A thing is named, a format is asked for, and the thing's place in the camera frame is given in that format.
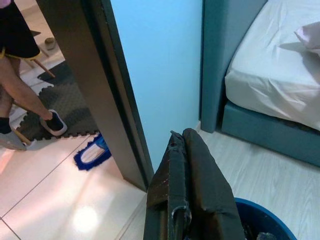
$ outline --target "white tile floor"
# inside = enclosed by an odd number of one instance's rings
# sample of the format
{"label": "white tile floor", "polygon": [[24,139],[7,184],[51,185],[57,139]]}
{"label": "white tile floor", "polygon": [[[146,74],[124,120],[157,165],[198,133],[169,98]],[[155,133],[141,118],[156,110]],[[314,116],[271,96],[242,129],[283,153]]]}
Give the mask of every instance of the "white tile floor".
{"label": "white tile floor", "polygon": [[[41,32],[41,46],[52,37],[39,8],[25,19]],[[64,61],[58,47],[48,53],[39,57],[48,69]],[[48,86],[37,79],[42,72],[21,64],[21,78],[36,93]],[[0,148],[0,240],[113,240],[123,231],[146,194],[123,180],[112,157],[88,172],[77,169],[73,156],[92,139],[35,141],[25,152]]]}

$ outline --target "door frame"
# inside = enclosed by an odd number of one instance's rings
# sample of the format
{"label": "door frame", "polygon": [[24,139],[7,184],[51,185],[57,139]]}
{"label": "door frame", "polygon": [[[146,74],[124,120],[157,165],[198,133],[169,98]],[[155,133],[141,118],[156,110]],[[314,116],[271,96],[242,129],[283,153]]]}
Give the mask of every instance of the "door frame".
{"label": "door frame", "polygon": [[154,175],[110,0],[37,0],[125,180]]}

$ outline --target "foot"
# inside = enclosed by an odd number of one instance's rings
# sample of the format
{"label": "foot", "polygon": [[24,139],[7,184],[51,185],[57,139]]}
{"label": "foot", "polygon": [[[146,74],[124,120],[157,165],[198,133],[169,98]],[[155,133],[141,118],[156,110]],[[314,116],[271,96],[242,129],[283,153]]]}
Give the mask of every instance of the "foot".
{"label": "foot", "polygon": [[68,127],[55,110],[50,109],[49,111],[52,113],[52,119],[44,120],[40,118],[40,124],[53,136],[61,136],[67,131]]}
{"label": "foot", "polygon": [[19,137],[13,132],[9,133],[0,133],[0,145],[5,147],[6,149],[12,150],[27,150],[26,146],[21,142]]}

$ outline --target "blue bin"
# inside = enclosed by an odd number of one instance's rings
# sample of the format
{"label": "blue bin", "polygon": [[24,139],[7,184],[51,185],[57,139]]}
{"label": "blue bin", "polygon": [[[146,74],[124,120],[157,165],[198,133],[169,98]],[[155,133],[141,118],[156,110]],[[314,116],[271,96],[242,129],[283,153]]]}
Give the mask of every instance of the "blue bin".
{"label": "blue bin", "polygon": [[272,212],[252,201],[235,198],[241,221],[258,233],[271,233],[277,240],[297,240],[290,229]]}

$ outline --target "bed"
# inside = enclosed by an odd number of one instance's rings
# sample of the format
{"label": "bed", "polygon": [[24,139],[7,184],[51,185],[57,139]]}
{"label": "bed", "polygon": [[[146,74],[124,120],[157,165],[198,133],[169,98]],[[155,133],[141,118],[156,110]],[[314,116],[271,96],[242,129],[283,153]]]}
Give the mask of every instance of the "bed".
{"label": "bed", "polygon": [[320,58],[294,34],[319,13],[318,0],[206,1],[201,129],[320,166]]}

